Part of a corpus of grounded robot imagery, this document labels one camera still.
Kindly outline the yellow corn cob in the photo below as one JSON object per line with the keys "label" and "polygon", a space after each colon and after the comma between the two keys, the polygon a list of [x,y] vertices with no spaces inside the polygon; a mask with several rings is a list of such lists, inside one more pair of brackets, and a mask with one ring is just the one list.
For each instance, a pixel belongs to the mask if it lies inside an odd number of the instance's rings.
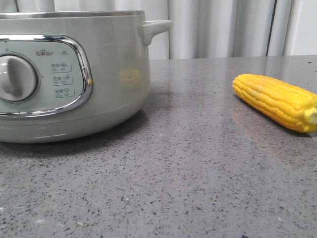
{"label": "yellow corn cob", "polygon": [[317,95],[281,80],[257,74],[237,76],[232,87],[247,104],[288,129],[317,130]]}

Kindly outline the sage green electric pot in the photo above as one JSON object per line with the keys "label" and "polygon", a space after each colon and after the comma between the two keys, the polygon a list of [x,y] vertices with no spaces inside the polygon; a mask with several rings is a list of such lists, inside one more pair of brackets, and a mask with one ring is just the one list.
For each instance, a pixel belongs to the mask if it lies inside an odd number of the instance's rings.
{"label": "sage green electric pot", "polygon": [[1,141],[69,140],[132,117],[150,93],[148,46],[171,26],[143,11],[1,14]]}

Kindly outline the white pleated curtain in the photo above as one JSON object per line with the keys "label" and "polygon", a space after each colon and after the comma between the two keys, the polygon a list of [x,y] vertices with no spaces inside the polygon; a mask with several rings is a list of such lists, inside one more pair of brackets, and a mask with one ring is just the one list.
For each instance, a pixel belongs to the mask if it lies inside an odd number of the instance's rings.
{"label": "white pleated curtain", "polygon": [[314,0],[3,0],[1,12],[143,10],[170,19],[152,59],[315,55]]}

